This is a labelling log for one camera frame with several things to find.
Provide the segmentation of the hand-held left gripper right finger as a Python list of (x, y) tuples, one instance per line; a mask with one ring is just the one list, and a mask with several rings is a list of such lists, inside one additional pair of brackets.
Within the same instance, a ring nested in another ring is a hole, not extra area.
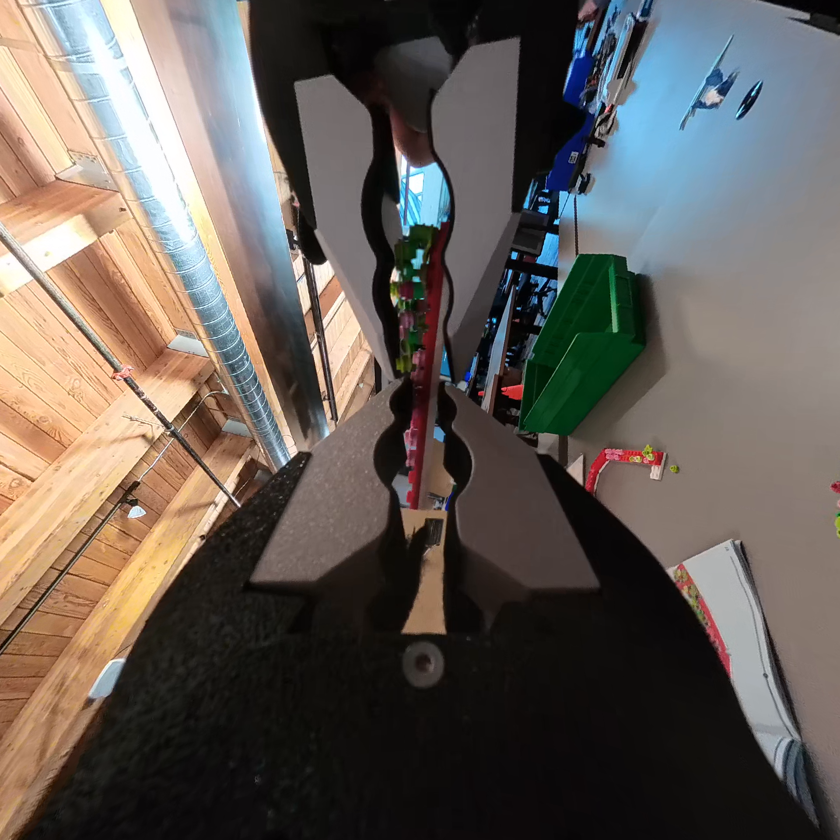
[(444, 386), (447, 625), (491, 625), (509, 603), (592, 594), (600, 582), (536, 451)]

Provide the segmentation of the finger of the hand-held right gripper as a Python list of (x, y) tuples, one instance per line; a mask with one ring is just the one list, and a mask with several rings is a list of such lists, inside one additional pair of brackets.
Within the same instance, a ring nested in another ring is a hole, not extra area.
[(512, 199), (519, 54), (519, 38), (468, 48), (430, 105), (430, 140), (451, 204), (445, 331), (457, 381), (478, 349), (519, 224)]
[(377, 137), (371, 112), (336, 76), (300, 80), (295, 89), (314, 234), (380, 365), (382, 381), (392, 382), (400, 377), (390, 294), (395, 260), (381, 168), (391, 148)]

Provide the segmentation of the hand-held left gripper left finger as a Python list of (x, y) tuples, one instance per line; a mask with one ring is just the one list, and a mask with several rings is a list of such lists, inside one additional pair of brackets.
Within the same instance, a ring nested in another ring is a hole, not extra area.
[(382, 550), (403, 535), (393, 480), (406, 463), (406, 381), (389, 384), (312, 450), (251, 587), (282, 595), (373, 596)]

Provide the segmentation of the red lego plate with flowers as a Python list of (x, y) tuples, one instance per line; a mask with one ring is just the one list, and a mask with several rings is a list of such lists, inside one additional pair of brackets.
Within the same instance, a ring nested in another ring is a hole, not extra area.
[(408, 377), (412, 409), (404, 433), (406, 448), (406, 504), (423, 507), (422, 490), (429, 435), (436, 417), (436, 398), (442, 367), (444, 339), (441, 319), (446, 276), (444, 252), (450, 222), (439, 227), (414, 225), (395, 245), (395, 268), (390, 294), (397, 316), (396, 370)]

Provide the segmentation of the red lego arch piece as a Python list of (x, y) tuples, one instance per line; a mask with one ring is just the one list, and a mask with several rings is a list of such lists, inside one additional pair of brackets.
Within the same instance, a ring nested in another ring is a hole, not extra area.
[(584, 489), (595, 495), (603, 471), (610, 464), (641, 466), (648, 469), (651, 480), (661, 480), (667, 465), (667, 453), (653, 449), (650, 445), (643, 449), (604, 448), (594, 458), (584, 479)]

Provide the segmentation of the lego instruction booklet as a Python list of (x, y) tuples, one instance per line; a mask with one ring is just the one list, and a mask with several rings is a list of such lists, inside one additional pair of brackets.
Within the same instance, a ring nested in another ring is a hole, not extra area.
[(721, 542), (666, 571), (715, 648), (764, 757), (819, 826), (805, 744), (742, 541)]

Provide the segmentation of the person's right hand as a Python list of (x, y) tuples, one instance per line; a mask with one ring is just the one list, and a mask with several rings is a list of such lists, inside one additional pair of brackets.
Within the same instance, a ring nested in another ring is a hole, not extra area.
[(435, 163), (427, 133), (414, 129), (399, 111), (392, 109), (389, 117), (394, 145), (406, 162), (417, 169)]

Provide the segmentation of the blue plastic crate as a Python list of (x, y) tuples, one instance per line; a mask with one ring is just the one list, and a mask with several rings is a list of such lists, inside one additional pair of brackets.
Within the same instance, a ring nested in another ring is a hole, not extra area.
[(554, 193), (567, 193), (576, 176), (580, 175), (581, 167), (585, 165), (588, 149), (588, 137), (594, 124), (594, 115), (587, 113), (582, 127), (576, 132), (556, 154), (550, 170), (545, 188)]

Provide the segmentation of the green plastic bin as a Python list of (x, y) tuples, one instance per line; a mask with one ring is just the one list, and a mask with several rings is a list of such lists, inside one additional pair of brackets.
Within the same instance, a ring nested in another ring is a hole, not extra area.
[(626, 258), (578, 255), (524, 365), (519, 430), (571, 435), (645, 347), (642, 292)]

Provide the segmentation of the white and blue flat item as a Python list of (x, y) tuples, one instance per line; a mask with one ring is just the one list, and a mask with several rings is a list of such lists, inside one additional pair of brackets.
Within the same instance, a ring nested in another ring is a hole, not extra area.
[(715, 59), (712, 67), (699, 85), (695, 96), (691, 100), (682, 120), (679, 123), (679, 131), (686, 129), (688, 122), (698, 111), (714, 111), (720, 108), (730, 90), (739, 78), (740, 68), (735, 67), (730, 72), (725, 72), (722, 64), (732, 46), (734, 35), (730, 35), (726, 45)]

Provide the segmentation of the black ceiling rod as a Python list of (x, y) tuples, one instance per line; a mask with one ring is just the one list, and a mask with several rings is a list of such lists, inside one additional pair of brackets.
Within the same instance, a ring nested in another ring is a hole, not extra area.
[(25, 248), (16, 240), (4, 224), (1, 224), (1, 241), (7, 252), (15, 258), (17, 263), (26, 271), (30, 279), (37, 283), (47, 297), (53, 301), (59, 310), (71, 321), (82, 336), (89, 342), (93, 349), (104, 359), (112, 370), (112, 379), (125, 384), (138, 400), (145, 406), (154, 419), (162, 425), (164, 431), (170, 438), (178, 443), (189, 457), (199, 466), (204, 474), (211, 479), (215, 486), (220, 489), (226, 498), (236, 509), (241, 508), (233, 492), (228, 490), (221, 479), (210, 469), (207, 462), (200, 456), (194, 447), (183, 436), (182, 432), (170, 421), (157, 405), (146, 394), (143, 388), (133, 378), (133, 368), (123, 364), (120, 359), (111, 352), (109, 346), (103, 342), (89, 323), (81, 316), (80, 312), (72, 305), (67, 296), (58, 286), (38, 268), (35, 261), (29, 256)]

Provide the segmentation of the smooth metal duct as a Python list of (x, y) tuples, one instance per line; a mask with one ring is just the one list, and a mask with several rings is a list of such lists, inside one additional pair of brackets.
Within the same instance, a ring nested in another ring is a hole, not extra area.
[(132, 2), (295, 444), (329, 433), (236, 2)]

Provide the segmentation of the ribbed metal air duct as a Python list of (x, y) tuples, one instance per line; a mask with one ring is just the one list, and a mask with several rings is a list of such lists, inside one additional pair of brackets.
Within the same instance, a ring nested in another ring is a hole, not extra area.
[(290, 460), (270, 401), (100, 2), (18, 2), (271, 468)]

